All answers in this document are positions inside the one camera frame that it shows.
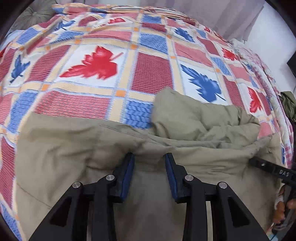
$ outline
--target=red checkered square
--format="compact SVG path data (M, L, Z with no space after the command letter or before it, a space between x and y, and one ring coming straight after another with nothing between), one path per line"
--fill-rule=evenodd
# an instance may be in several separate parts
M131 89L156 94L166 86L173 88L169 61L139 53Z
M55 20L57 20L60 16L59 15L55 15L53 16L50 20L48 20L45 23L39 23L38 25L42 28L47 28L49 25L51 25Z
M174 28L184 28L184 26L178 24L176 21L174 21L174 20L172 20L172 19L170 19L170 18L167 18L166 21L167 21L168 26L170 26L170 27L174 27Z
M216 49L215 45L207 39L201 39L198 36L196 36L197 39L204 44L205 48L207 49L207 51L211 54L215 54L215 55L219 55L218 50Z
M207 37L208 37L209 40L215 41L215 42L217 42L217 43L219 43L221 45L224 45L224 46L228 46L228 44L225 43L223 40L221 40L220 38L214 37L211 34L208 34Z
M264 106L266 114L270 115L271 111L270 111L269 103L268 103L268 100L266 99L266 96L264 96L263 93L258 92L258 91L257 91L257 94L259 95L259 98L261 99L261 102L262 102L262 104Z
M44 81L53 70L54 66L65 56L71 45L62 45L57 47L47 54L43 55L32 67L30 76L27 80Z
M274 128L276 129L276 132L277 133L280 133L279 124L277 122L276 117L274 118Z
M27 48L27 54L32 53L32 51L35 48L38 48L40 46L43 46L45 44L48 43L48 41L51 40L51 38L45 38L44 36L40 37L38 40L36 40L33 44L31 44L28 48Z
M7 75L11 66L13 56L15 55L16 49L10 48L3 56L3 60L0 64L0 83L2 82L5 75Z
M67 14L82 13L87 12L88 7L66 7L65 10Z
M102 30L102 31L94 31L83 37L84 38L110 38L110 39L120 39L124 41L130 41L131 34L132 32L129 32L129 31Z
M262 138L272 134L271 126L267 122L260 123L260 131L258 134L258 138Z
M70 15L68 16L68 18L69 18L69 19L74 19L74 18L78 17L79 15L80 15L79 12L78 12L78 13L72 13L72 14L70 14Z
M231 99L231 102L235 106L239 106L242 109L244 108L244 103L242 102L242 98L239 92L239 89L237 87L237 84L233 81L228 80L225 76L223 76L224 83L226 85L226 88L228 90L229 97Z
M11 107L11 99L13 94L7 94L3 97L0 96L0 124L4 124L6 117L9 114Z
M237 79L243 79L245 81L251 82L250 76L244 68L236 67L233 64L229 64L229 67Z
M9 207L12 206L12 186L15 176L15 152L4 137L1 139L2 168L0 170L0 193Z
M42 39L39 43L37 43L36 48L44 46L45 44L47 44L49 41L51 40L51 38L44 38Z
M167 30L164 25L158 23L142 23L143 28L151 28L155 31L166 33Z
M287 144L285 145L285 154L286 154L286 161L287 161L288 168L291 168L293 154L291 152L291 148Z
M115 17L131 17L133 19L137 19L138 17L138 13L135 13L135 12L130 12L130 13L113 13L111 15L112 18L115 18Z
M212 62L207 58L206 54L200 50L186 47L175 42L176 53L179 56L191 59L195 62L202 63L206 66L212 67Z
M51 116L68 116L103 119L108 105L108 98L71 95L51 91L38 103L35 112Z
M97 21L98 19L95 18L94 16L88 16L86 18L83 18L79 21L78 27L84 27L86 26L89 22Z
M185 23L188 23L188 24L192 25L192 26L195 26L195 24L196 24L196 22L193 21L193 20L190 19L190 18L184 19L183 21L184 21Z

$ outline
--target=bedspread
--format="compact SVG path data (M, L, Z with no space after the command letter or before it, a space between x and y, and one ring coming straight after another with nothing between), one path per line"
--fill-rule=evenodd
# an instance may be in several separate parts
M215 31L170 9L53 7L57 14L50 21L27 29L0 59L0 202L18 239L24 236L14 159L18 135L32 112L148 128L155 94L168 86L254 115L261 126L258 138L280 134L287 165L292 146L279 102Z

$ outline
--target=pillow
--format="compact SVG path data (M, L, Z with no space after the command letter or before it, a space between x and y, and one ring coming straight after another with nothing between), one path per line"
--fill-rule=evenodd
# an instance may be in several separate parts
M55 0L35 0L13 23L10 32L20 29L25 30L29 27L47 22L54 14L52 4Z

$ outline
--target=red leaf print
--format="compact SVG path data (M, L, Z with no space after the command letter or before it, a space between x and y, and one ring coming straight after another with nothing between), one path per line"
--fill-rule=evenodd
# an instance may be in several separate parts
M115 19L110 19L110 21L108 22L108 24L111 24L111 23L121 23L121 22L125 22L125 20L123 18L115 18Z
M231 51L229 51L229 50L227 50L225 48L222 48L222 51L223 51L223 54L224 54L223 55L224 58L231 59L232 61L234 61L235 59L237 60L237 57Z
M205 27L204 30L209 32L209 33L211 32L211 30L208 27Z
M97 46L95 52L91 55L85 55L84 60L81 61L83 64L72 66L66 72L61 74L60 77L82 75L82 77L88 78L97 74L98 80L105 80L117 74L117 64L111 61L122 54L123 53L120 53L111 58L113 55L111 51L101 46Z
M249 87L248 87L248 90L249 90L249 94L252 99L252 101L250 103L250 112L255 113L257 111L257 109L262 110L262 106L261 106L260 100L259 100L256 92Z

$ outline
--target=beige fabric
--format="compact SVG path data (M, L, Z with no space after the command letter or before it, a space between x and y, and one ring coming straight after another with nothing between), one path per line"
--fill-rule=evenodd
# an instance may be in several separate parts
M16 19L10 28L10 32L16 29L26 30L33 25L47 22L55 15L52 4L55 0L35 0L28 8Z
M156 96L152 123L145 131L32 113L15 161L18 215L27 238L74 181L96 182L129 151L136 166L127 200L115 205L119 241L182 240L186 206L171 197L162 158L168 152L200 180L227 182L258 222L269 224L276 180L247 162L256 154L279 164L277 135L257 141L258 120L242 109L204 104L170 89Z

